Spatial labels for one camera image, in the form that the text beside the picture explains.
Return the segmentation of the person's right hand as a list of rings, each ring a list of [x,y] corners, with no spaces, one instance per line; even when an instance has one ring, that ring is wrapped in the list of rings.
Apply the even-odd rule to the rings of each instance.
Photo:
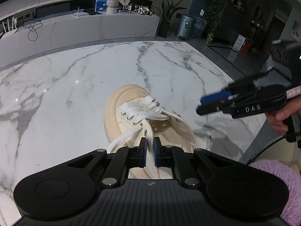
[[[271,126],[281,135],[285,135],[288,131],[288,126],[283,123],[283,120],[287,119],[294,113],[300,115],[301,110],[301,98],[297,96],[289,101],[282,109],[277,112],[265,113],[268,122]]]

